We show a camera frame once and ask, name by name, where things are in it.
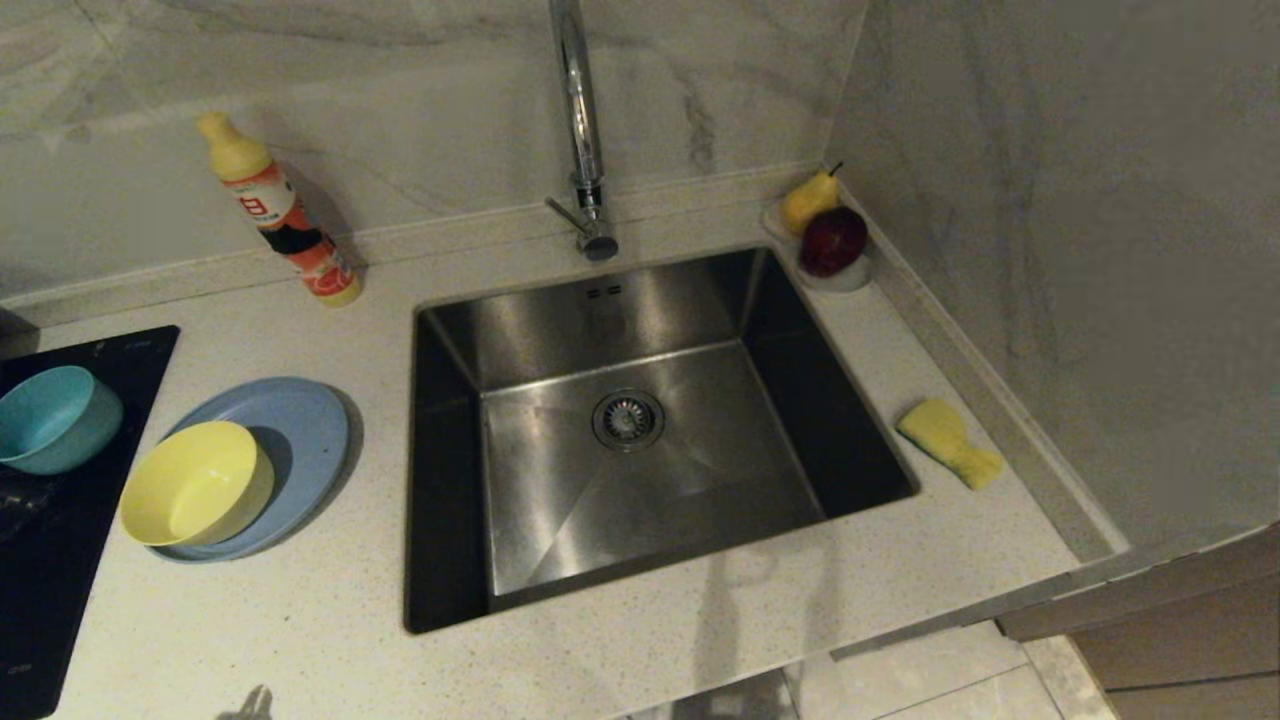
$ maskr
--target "yellow sponge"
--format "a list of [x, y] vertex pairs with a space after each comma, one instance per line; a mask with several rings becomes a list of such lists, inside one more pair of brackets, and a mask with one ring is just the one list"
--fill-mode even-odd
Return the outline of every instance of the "yellow sponge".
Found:
[[987, 487], [1005, 466], [1001, 456], [969, 445], [964, 419], [937, 397], [925, 400], [904, 415], [897, 421], [897, 432], [960, 475], [973, 489]]

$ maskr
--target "yellow pear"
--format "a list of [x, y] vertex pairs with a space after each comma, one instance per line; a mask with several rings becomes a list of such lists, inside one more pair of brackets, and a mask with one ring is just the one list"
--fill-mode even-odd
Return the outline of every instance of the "yellow pear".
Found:
[[803, 184], [787, 193], [782, 199], [782, 225], [796, 237], [804, 237], [804, 229], [809, 227], [809, 220], [819, 213], [840, 208], [840, 184], [836, 182], [836, 170], [844, 165], [840, 163], [829, 173], [819, 172]]

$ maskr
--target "faucet spout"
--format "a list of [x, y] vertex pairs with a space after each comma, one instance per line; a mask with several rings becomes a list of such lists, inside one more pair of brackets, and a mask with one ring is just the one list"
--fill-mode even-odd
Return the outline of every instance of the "faucet spout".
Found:
[[582, 9], [579, 0], [549, 0], [549, 5], [561, 88], [573, 143], [573, 173], [570, 182], [582, 214], [582, 220], [573, 223], [579, 231], [577, 246], [590, 260], [608, 260], [617, 254], [618, 243], [613, 238], [613, 224], [604, 208], [604, 158], [596, 128], [595, 92], [591, 88]]

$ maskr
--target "sink basin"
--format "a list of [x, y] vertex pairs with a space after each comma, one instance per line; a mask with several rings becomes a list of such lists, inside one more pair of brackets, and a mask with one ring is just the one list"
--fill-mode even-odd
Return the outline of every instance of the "sink basin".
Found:
[[417, 316], [421, 633], [915, 492], [768, 249]]

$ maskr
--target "speckled countertop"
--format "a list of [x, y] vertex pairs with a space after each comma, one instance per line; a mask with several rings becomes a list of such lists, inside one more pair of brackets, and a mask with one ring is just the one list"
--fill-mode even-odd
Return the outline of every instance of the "speckled countertop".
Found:
[[[609, 269], [764, 242], [758, 214], [753, 202], [628, 223]], [[910, 500], [410, 635], [415, 309], [596, 272], [567, 237], [543, 237], [374, 266], [364, 297], [343, 310], [284, 282], [45, 329], [41, 350], [182, 327], [142, 448], [205, 398], [269, 375], [343, 391], [361, 439], [328, 510], [248, 559], [166, 562], [116, 520], [55, 717], [214, 717], [257, 684], [271, 689], [278, 720], [609, 717], [1078, 565], [1011, 471], [974, 493], [893, 437], [922, 487]], [[964, 407], [874, 284], [810, 300], [886, 424], [929, 395]]]

